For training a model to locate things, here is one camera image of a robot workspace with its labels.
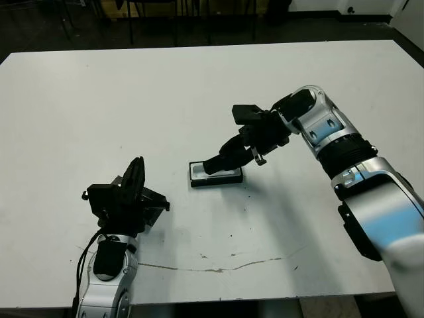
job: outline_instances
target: chair leg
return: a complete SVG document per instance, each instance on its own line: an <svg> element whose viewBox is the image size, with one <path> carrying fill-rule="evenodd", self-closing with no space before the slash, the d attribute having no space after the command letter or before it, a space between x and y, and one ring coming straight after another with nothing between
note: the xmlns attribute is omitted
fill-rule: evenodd
<svg viewBox="0 0 424 318"><path fill-rule="evenodd" d="M256 0L253 0L253 31L252 31L252 39L256 40Z"/></svg>
<svg viewBox="0 0 424 318"><path fill-rule="evenodd" d="M178 4L174 2L174 46L178 46L178 29L177 29Z"/></svg>
<svg viewBox="0 0 424 318"><path fill-rule="evenodd" d="M207 44L211 45L211 8L209 0L206 0L206 25L207 25Z"/></svg>
<svg viewBox="0 0 424 318"><path fill-rule="evenodd" d="M127 11L128 11L128 23L130 26L130 42L131 45L134 45L134 40L133 40L133 26L131 25L131 10L130 10L130 1L127 0Z"/></svg>
<svg viewBox="0 0 424 318"><path fill-rule="evenodd" d="M135 5L135 9L137 10L138 17L139 17L139 18L140 18L140 20L141 20L140 9L138 8L137 2L134 2L134 5Z"/></svg>
<svg viewBox="0 0 424 318"><path fill-rule="evenodd" d="M249 12L250 0L247 0L246 7L244 8L244 15L247 15Z"/></svg>
<svg viewBox="0 0 424 318"><path fill-rule="evenodd" d="M57 12L57 14L58 14L58 17L59 17L59 20L60 20L60 24L62 25L62 29L64 29L64 32L65 32L66 38L70 41L70 40L71 40L71 38L70 38L70 36L69 36L68 30L66 30L66 25L65 25L65 23L64 23L64 19L63 19L62 15L60 14L59 6L58 6L58 4L55 2L55 0L53 0L53 6L54 6L54 8L55 8L55 10L56 10L56 12Z"/></svg>
<svg viewBox="0 0 424 318"><path fill-rule="evenodd" d="M64 5L66 15L68 16L69 24L71 25L72 28L75 28L74 23L72 22L71 14L69 13L69 10L68 10L68 6L66 5L66 1L62 0L62 4Z"/></svg>

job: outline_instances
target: silver metal casing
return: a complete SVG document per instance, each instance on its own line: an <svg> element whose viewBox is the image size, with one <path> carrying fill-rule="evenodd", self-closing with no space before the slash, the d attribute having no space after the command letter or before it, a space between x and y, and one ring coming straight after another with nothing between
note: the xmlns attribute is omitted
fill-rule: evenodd
<svg viewBox="0 0 424 318"><path fill-rule="evenodd" d="M405 312L424 317L424 203L389 165L375 157L335 176L333 187L350 188L379 174L386 182L345 199L386 265Z"/></svg>
<svg viewBox="0 0 424 318"><path fill-rule="evenodd" d="M120 242L137 247L137 241L126 235L113 235ZM98 242L105 240L101 235ZM79 303L79 318L124 318L129 315L129 288L137 273L138 260L129 249L125 251L123 267L114 278L99 276L93 273L96 254L88 264L88 286Z"/></svg>

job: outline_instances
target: silver robot arm segment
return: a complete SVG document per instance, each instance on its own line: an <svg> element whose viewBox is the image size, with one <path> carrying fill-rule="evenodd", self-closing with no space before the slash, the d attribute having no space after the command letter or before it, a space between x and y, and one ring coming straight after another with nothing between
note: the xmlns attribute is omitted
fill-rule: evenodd
<svg viewBox="0 0 424 318"><path fill-rule="evenodd" d="M383 260L403 308L424 317L424 202L409 182L363 140L324 91L314 85L310 106L297 116L279 111L302 134L342 201L339 213L359 252Z"/></svg>
<svg viewBox="0 0 424 318"><path fill-rule="evenodd" d="M137 241L126 235L101 235L97 242L103 244L107 240L110 244L122 244L125 248L122 267L116 276L105 274L104 270L95 267L97 253L93 254L87 267L88 285L79 303L78 318L124 318L129 315L129 288L138 266L135 254Z"/></svg>
<svg viewBox="0 0 424 318"><path fill-rule="evenodd" d="M77 318L125 318L130 312L130 286L137 273L137 236L152 227L166 197L144 186L144 159L135 158L123 177L111 184L92 184L83 192L100 229L84 249L77 267L72 316ZM80 301L80 286L88 248L97 239L97 252L88 267L88 286Z"/></svg>

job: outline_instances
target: dark floor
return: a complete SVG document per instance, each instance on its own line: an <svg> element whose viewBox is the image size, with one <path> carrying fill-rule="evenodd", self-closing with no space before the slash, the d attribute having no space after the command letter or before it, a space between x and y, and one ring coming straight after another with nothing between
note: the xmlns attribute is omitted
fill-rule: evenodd
<svg viewBox="0 0 424 318"><path fill-rule="evenodd" d="M66 19L62 28L54 2L25 1L14 5L0 0L0 63L11 52L46 50L95 50L110 48L152 48L174 45L172 20L133 19L134 45L130 45L128 20L100 21L91 7L69 3L75 28ZM208 45L204 19L183 17L178 20L178 46ZM386 23L339 22L336 18L289 19L279 26L256 20L256 37L252 37L253 18L227 17L212 19L211 44L251 44L275 42L309 42L324 40L393 39L424 66L424 53Z"/></svg>

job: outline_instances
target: black cable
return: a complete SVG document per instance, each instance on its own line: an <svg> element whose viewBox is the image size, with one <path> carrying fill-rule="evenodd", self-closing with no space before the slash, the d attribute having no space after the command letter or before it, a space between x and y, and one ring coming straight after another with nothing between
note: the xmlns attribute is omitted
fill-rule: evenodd
<svg viewBox="0 0 424 318"><path fill-rule="evenodd" d="M87 257L88 249L94 243L94 241L97 239L97 237L99 235L103 234L103 231L104 231L103 229L99 229L93 235L93 237L88 242L87 247L84 249L84 251L82 252L81 256L79 257L78 265L77 265L77 275L76 275L76 280L77 280L76 287L77 287L77 290L75 292L75 297L74 297L74 299L72 301L72 317L76 317L77 310L78 310L78 305L80 304L80 286L81 286L82 274L83 274L83 271L84 271L84 264L85 264L85 259Z"/></svg>

